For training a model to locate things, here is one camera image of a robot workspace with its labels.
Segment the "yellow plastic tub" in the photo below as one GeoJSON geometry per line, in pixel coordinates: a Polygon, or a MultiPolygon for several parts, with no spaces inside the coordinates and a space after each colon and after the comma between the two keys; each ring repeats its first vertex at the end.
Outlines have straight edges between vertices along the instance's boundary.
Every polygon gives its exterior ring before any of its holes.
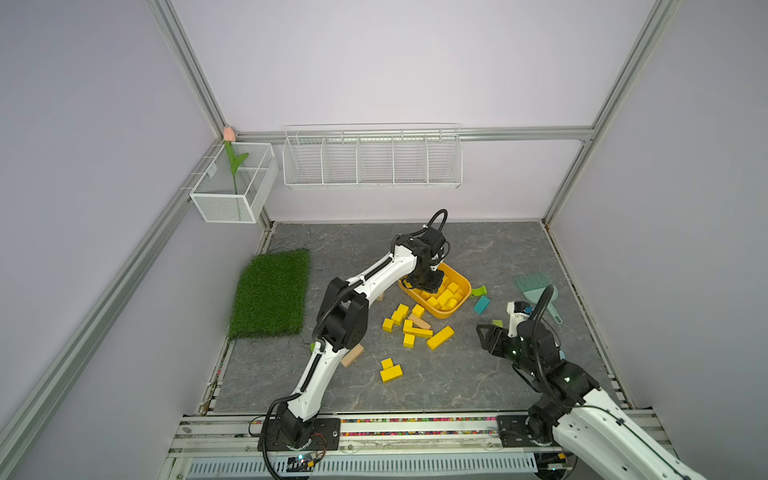
{"type": "Polygon", "coordinates": [[[470,298],[472,287],[467,278],[447,264],[441,264],[438,269],[444,273],[444,277],[435,293],[410,288],[408,283],[397,283],[397,286],[432,316],[445,320],[470,298]]]}

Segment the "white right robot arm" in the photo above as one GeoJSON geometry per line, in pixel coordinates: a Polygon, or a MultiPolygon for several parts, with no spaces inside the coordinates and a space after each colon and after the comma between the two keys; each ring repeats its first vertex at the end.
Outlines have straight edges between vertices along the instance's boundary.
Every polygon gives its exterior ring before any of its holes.
{"type": "Polygon", "coordinates": [[[509,361],[540,394],[524,420],[497,421],[502,441],[557,445],[605,479],[701,479],[632,420],[579,365],[564,358],[554,334],[526,319],[516,333],[476,327],[481,348],[509,361]]]}

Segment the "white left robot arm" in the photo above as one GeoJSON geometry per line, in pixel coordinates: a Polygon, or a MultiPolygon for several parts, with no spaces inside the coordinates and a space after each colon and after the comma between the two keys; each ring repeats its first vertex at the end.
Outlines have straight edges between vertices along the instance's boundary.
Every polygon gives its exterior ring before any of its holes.
{"type": "Polygon", "coordinates": [[[291,394],[270,404],[261,436],[275,427],[290,448],[306,446],[330,380],[367,332],[370,304],[395,283],[437,292],[444,278],[439,266],[449,250],[442,229],[425,225],[393,238],[388,253],[358,275],[333,279],[313,329],[310,359],[291,394]]]}

